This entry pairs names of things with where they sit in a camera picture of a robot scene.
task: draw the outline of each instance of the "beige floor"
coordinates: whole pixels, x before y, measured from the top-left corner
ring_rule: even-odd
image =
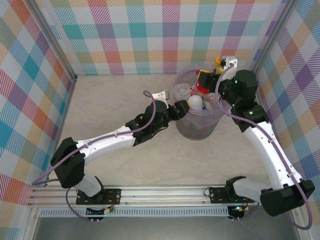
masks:
[[[170,74],[79,77],[61,139],[114,131],[151,103],[143,90],[158,93],[174,79]],[[256,150],[227,116],[202,141],[184,138],[171,122],[152,140],[105,155],[87,165],[86,172],[105,185],[214,185],[239,175],[269,182]]]

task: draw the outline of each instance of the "plaid wallpaper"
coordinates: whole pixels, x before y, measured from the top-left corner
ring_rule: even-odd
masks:
[[[315,184],[320,236],[320,1],[300,0],[258,74],[262,99],[294,167]]]
[[[243,68],[268,29],[270,10],[285,2],[37,1],[74,70],[87,75],[176,73],[221,55],[236,55]]]
[[[278,18],[280,17],[282,11],[284,10],[284,7],[286,6],[287,2],[289,0],[281,0],[281,3],[280,5],[278,6],[278,9],[276,10],[276,13],[274,14],[273,18],[272,18],[272,21],[267,29],[267,31],[265,32],[263,38],[262,38],[262,41],[260,42],[260,45],[253,57],[253,60],[250,64],[250,70],[253,69],[253,67],[255,66],[257,60],[259,59],[260,55],[261,55],[261,52],[263,51],[264,47],[266,46],[268,40],[269,40],[269,37],[270,37],[270,34],[273,32],[274,28],[276,27],[276,22],[278,20]]]
[[[72,82],[23,0],[0,0],[0,240],[14,240]]]

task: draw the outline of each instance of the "wire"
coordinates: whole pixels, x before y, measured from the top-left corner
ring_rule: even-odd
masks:
[[[253,230],[251,227],[249,227],[247,224],[244,224],[242,222],[242,220],[240,221],[239,217],[234,217],[234,216],[230,216],[233,220],[237,219],[238,223],[241,224],[243,227],[245,227],[246,229],[248,229],[250,232],[252,232],[254,235],[256,235],[257,237],[259,237],[262,240],[265,240],[265,238],[263,238],[262,236],[260,236],[255,230]]]
[[[249,207],[249,198],[246,197],[245,200],[246,200],[246,205],[245,205],[244,208],[245,208],[245,209],[248,208],[248,210],[249,210],[249,208],[250,208],[250,207]]]
[[[54,165],[51,169],[49,169],[48,171],[46,171],[44,174],[42,174],[40,177],[38,177],[36,180],[34,180],[31,185],[32,186],[36,186],[38,184],[45,184],[45,183],[49,183],[49,182],[53,182],[51,180],[46,180],[46,181],[41,181],[39,183],[39,181],[46,177],[47,175],[49,175],[52,171],[54,171],[57,167],[59,167],[61,164],[63,164],[68,158],[70,158],[71,156],[73,156],[74,154],[76,154],[77,152],[81,151],[82,149],[86,148],[88,145],[90,144],[94,144],[100,140],[103,140],[103,139],[107,139],[107,138],[112,138],[112,137],[117,137],[117,136],[120,136],[120,135],[125,135],[125,134],[134,134],[136,132],[139,132],[139,131],[142,131],[143,129],[147,128],[151,123],[152,121],[154,120],[155,118],[155,115],[156,115],[156,101],[154,99],[154,97],[152,96],[152,94],[145,90],[143,91],[143,95],[145,95],[146,97],[148,98],[151,98],[152,100],[152,104],[153,104],[153,111],[152,111],[152,116],[150,118],[150,120],[147,122],[146,125],[138,128],[138,129],[135,129],[135,130],[130,130],[130,131],[124,131],[124,132],[120,132],[118,133],[117,135],[115,134],[109,134],[109,135],[106,135],[106,136],[101,136],[101,137],[98,137],[92,141],[89,141],[87,144],[85,145],[82,145],[80,147],[78,147],[76,150],[70,152],[68,155],[66,155],[64,158],[62,158],[62,160],[60,160],[56,165]]]
[[[112,199],[112,203],[111,203],[111,208],[115,205],[115,199],[113,196],[110,196],[110,195],[106,195],[105,196],[106,199],[108,199],[110,201],[110,199]]]
[[[152,111],[152,115],[151,115],[151,118],[150,120],[147,122],[146,125],[138,128],[138,129],[135,129],[135,130],[130,130],[130,131],[124,131],[124,132],[120,132],[118,133],[117,135],[125,135],[125,134],[133,134],[133,133],[136,133],[136,132],[139,132],[139,131],[142,131],[143,129],[147,128],[151,123],[152,121],[154,120],[155,118],[155,115],[156,115],[156,101],[155,101],[155,98],[152,96],[152,94],[145,90],[143,91],[143,95],[145,95],[146,97],[149,97],[151,98],[152,100],[152,105],[153,105],[153,111]],[[101,137],[98,137],[90,142],[88,142],[86,145],[82,145],[81,147],[77,148],[76,150],[70,152],[68,155],[66,155],[62,160],[60,160],[56,165],[54,165],[51,169],[49,169],[48,171],[46,171],[44,174],[42,174],[40,177],[38,177],[36,180],[34,180],[31,184],[32,186],[36,186],[36,185],[39,185],[39,184],[45,184],[45,183],[49,183],[49,182],[54,182],[54,181],[58,181],[58,179],[51,179],[51,180],[46,180],[46,181],[40,181],[42,178],[46,177],[47,175],[49,175],[52,171],[54,171],[57,167],[59,167],[61,164],[63,164],[68,158],[70,158],[71,156],[73,156],[74,154],[76,154],[77,152],[81,151],[82,149],[84,149],[85,147],[87,147],[88,145],[90,144],[93,144],[93,143],[96,143],[100,140],[103,140],[103,139],[107,139],[107,138],[111,138],[111,137],[117,137],[117,135],[115,134],[109,134],[109,135],[106,135],[106,136],[101,136]],[[70,208],[70,210],[80,219],[82,220],[85,220],[87,222],[93,222],[93,219],[89,220],[88,218],[84,217],[84,216],[81,216],[79,215],[70,205],[69,201],[68,201],[68,193],[70,191],[70,188],[67,189],[66,193],[65,193],[65,201],[66,201],[66,204],[68,205],[68,207]]]
[[[211,187],[210,187],[210,186],[207,186],[207,187],[204,189],[204,191],[203,191],[203,195],[205,195],[207,198],[210,198],[210,196],[208,196],[208,195],[206,194],[206,190],[209,189],[209,188],[211,188]]]
[[[234,64],[230,64],[230,66],[224,70],[222,72],[222,74],[220,75],[217,83],[216,83],[216,87],[215,87],[215,95],[218,96],[218,89],[219,89],[219,86],[220,86],[220,83],[224,77],[224,75],[226,74],[227,71],[229,71],[231,68],[233,68]],[[240,117],[240,116],[236,116],[236,115],[233,115],[229,112],[227,112],[226,110],[224,110],[224,108],[219,104],[219,100],[216,98],[215,99],[215,102],[217,104],[217,106],[219,107],[219,109],[227,116],[233,118],[233,119],[238,119],[240,121],[244,121],[244,122],[247,122],[249,124],[251,124],[252,126],[255,126],[257,129],[259,129],[265,136],[266,138],[270,141],[270,143],[272,144],[272,146],[274,147],[275,151],[277,152],[277,154],[279,155],[283,165],[285,166],[285,169],[286,171],[288,172],[289,176],[291,177],[292,181],[294,182],[295,186],[297,187],[299,193],[301,194],[302,198],[303,198],[303,201],[305,203],[305,206],[306,206],[306,209],[307,209],[307,212],[308,212],[308,224],[307,226],[300,226],[298,224],[296,224],[295,222],[293,222],[288,216],[286,216],[285,214],[282,214],[292,225],[294,225],[296,228],[298,229],[301,229],[301,230],[308,230],[311,228],[312,226],[312,213],[311,213],[311,207],[310,207],[310,204],[308,202],[308,199],[307,199],[307,196],[306,194],[304,193],[304,191],[302,190],[301,186],[299,185],[299,183],[297,182],[296,178],[293,176],[292,174],[292,171],[290,169],[290,167],[288,166],[284,156],[282,155],[279,147],[277,146],[277,144],[275,143],[275,141],[273,141],[272,137],[261,127],[259,126],[258,124],[256,124],[255,122],[249,120],[249,119],[246,119],[244,117]]]
[[[55,181],[59,181],[59,179],[58,178],[54,178],[54,179],[50,179],[50,180],[46,180],[46,181],[40,181],[40,182],[37,182],[36,184],[37,185],[47,184],[47,183],[51,183],[51,182],[55,182]]]

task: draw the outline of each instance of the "metal bar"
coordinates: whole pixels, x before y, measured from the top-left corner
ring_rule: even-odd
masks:
[[[121,202],[117,207],[190,207],[190,206],[238,206],[237,203],[211,204],[204,195],[206,187],[224,187],[224,185],[190,186],[105,186],[106,189],[121,189]],[[66,189],[47,186],[35,188],[29,200],[29,207],[66,207]],[[68,200],[76,205],[76,189],[69,191]],[[102,208],[104,205],[90,205]]]
[[[62,119],[62,123],[61,123],[61,127],[59,129],[59,132],[58,132],[58,137],[56,139],[56,143],[55,143],[55,147],[54,147],[54,152],[57,151],[57,148],[59,147],[59,144],[60,144],[60,139],[61,139],[61,135],[62,135],[62,130],[64,129],[64,126],[65,126],[65,122],[66,122],[66,119],[67,119],[67,115],[68,115],[68,111],[69,111],[69,108],[70,108],[70,104],[71,104],[71,100],[72,100],[72,97],[74,95],[74,92],[75,92],[75,88],[76,88],[76,84],[77,84],[77,77],[75,78],[74,82],[72,83],[72,87],[71,87],[71,91],[70,91],[70,96],[69,96],[69,100],[66,104],[66,109],[65,109],[65,113],[64,113],[64,116],[63,116],[63,119]]]
[[[32,208],[30,209],[29,218],[27,219],[26,228],[21,234],[21,240],[31,240],[34,238],[34,234],[36,231],[37,223],[39,220],[40,209],[39,208]]]
[[[289,16],[291,15],[293,10],[297,6],[298,2],[299,2],[299,0],[288,0],[287,4],[284,6],[284,9],[283,9],[281,15],[279,16],[277,22],[275,23],[275,26],[274,26],[272,33],[269,36],[268,42],[264,46],[264,48],[260,54],[259,59],[256,61],[255,65],[252,69],[252,71],[255,74],[258,74],[259,70],[261,69],[261,67],[265,63],[272,47],[274,46],[275,42],[277,41],[278,37],[280,36],[282,30],[284,29],[284,27],[289,19]]]
[[[106,217],[102,215],[87,215],[87,208],[75,207],[74,210],[86,217]],[[227,206],[189,206],[189,207],[114,207],[107,217],[228,217]],[[40,218],[72,218],[77,217],[67,207],[41,208]]]
[[[85,72],[83,70],[83,67],[82,67],[82,65],[81,65],[81,63],[75,53],[74,48],[72,47],[72,45],[69,41],[69,38],[68,38],[68,36],[62,26],[61,21],[59,20],[57,14],[56,14],[56,11],[55,11],[51,2],[52,2],[51,0],[42,0],[42,3],[44,5],[45,10],[47,11],[50,19],[52,20],[57,32],[59,33],[59,35],[61,37],[62,42],[65,45],[66,51],[70,54],[70,56],[73,60],[74,71],[79,75],[84,75]]]
[[[54,32],[52,31],[45,17],[43,16],[38,4],[35,0],[24,0],[24,3],[28,7],[29,11],[32,13],[32,16],[34,17],[36,23],[39,25],[49,45],[52,47],[53,51],[57,55],[57,58],[61,62],[69,78],[75,81],[77,74],[71,67],[71,64],[67,56],[65,55],[60,44],[58,43],[58,40],[56,39]]]
[[[300,226],[306,226],[308,224],[308,213],[306,212],[305,206],[297,207],[291,210],[294,222]],[[312,237],[312,229],[305,231],[297,228],[300,239],[312,240],[316,239]]]

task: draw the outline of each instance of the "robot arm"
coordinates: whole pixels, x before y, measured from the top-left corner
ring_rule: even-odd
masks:
[[[169,105],[169,94],[166,91],[152,96],[155,99],[155,115],[144,129],[139,130],[151,120],[153,103],[147,106],[144,113],[113,132],[80,141],[68,137],[61,142],[50,161],[53,167],[68,154],[78,150],[54,170],[63,188],[74,187],[91,198],[91,202],[98,204],[106,195],[104,186],[97,177],[85,174],[85,166],[100,156],[152,139],[159,131],[166,129],[169,122],[183,118],[189,111],[186,100]]]
[[[249,70],[236,71],[236,63],[237,59],[234,57],[222,57],[222,67],[228,67],[231,64],[233,67],[222,76],[222,81],[217,91],[221,98],[232,107],[231,113],[233,116],[256,123],[271,136],[271,140],[269,140],[254,125],[233,118],[235,124],[239,126],[241,132],[246,135],[259,153],[267,170],[270,185],[251,181],[244,176],[238,176],[226,181],[227,195],[231,201],[238,196],[255,200],[262,204],[269,215],[276,216],[304,204],[303,197],[293,179],[300,185],[307,198],[315,190],[315,186],[311,180],[304,180],[291,165],[275,137],[266,112],[255,101],[258,88],[256,75]],[[197,84],[214,93],[219,77],[220,74],[200,71]],[[284,162],[289,166],[290,174],[272,142],[277,146],[284,158]]]

